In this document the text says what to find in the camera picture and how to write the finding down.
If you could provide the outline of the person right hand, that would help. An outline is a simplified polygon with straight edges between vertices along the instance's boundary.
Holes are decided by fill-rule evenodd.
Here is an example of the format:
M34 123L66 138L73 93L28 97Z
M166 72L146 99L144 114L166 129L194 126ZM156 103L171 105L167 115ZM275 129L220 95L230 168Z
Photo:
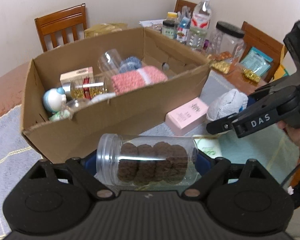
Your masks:
M283 121L279 121L277 126L279 129L286 131L291 141L300 148L300 128L293 128Z

